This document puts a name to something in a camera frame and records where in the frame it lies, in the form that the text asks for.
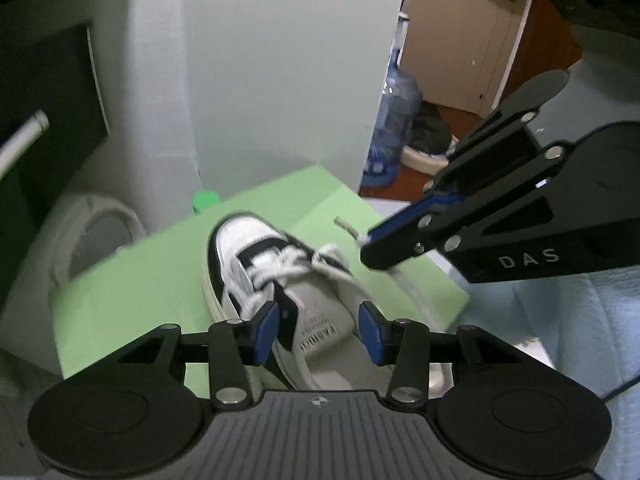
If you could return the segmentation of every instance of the white tube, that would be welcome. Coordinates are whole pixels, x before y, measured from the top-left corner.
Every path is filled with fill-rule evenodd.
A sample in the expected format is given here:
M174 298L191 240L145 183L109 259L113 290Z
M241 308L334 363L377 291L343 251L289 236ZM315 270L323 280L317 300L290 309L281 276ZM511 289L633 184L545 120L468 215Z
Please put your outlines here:
M9 173L24 152L49 128L49 119L42 110L25 122L9 140L0 146L0 180Z

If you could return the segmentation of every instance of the wooden floor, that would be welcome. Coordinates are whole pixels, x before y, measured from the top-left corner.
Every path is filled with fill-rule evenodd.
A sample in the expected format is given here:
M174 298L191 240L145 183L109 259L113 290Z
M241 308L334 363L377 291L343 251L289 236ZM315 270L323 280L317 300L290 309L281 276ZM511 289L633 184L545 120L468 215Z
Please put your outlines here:
M455 108L447 108L446 106L438 106L441 117L447 121L451 128L451 133L461 139L482 119L480 116L456 110ZM386 198L388 200L418 200L422 196L422 188L424 184L432 177L415 170L411 170L405 166L401 166L398 178L385 187L361 187L359 195L365 198Z

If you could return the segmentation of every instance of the green mat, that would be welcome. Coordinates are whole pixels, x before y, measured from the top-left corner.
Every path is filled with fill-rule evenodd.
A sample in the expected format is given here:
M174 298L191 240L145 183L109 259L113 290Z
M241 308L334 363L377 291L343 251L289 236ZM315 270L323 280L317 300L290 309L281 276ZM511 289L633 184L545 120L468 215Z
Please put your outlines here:
M53 327L63 375L69 377L163 323L183 333L211 324L202 292L204 251L213 226L250 210L313 247L335 242L351 270L388 319L420 320L409 297L387 275L366 269L353 239L333 224L341 216L361 232L380 215L327 170L312 167L243 192L125 248L62 288L52 301ZM426 256L402 264L445 325L468 296ZM186 384L208 397L206 368L188 368Z

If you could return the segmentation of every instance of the gray ribbed panel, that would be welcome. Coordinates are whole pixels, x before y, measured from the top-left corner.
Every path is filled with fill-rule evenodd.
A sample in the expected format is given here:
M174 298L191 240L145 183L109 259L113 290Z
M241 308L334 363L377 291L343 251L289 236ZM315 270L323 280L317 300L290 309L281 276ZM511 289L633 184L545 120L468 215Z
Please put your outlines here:
M311 400L328 400L318 407ZM68 478L49 472L47 480ZM426 420L372 392L267 392L217 416L186 455L144 480L490 480L453 456ZM580 480L590 480L583 475Z

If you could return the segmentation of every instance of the plastic water bottle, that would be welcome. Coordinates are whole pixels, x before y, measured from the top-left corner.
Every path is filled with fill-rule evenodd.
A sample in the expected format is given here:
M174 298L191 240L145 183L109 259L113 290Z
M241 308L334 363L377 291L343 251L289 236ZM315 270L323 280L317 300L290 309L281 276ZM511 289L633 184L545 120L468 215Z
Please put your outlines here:
M414 115L422 103L422 91L416 80L398 68L408 21L405 14L398 18L398 29L362 175L363 186L388 186L398 177L402 149L408 142Z

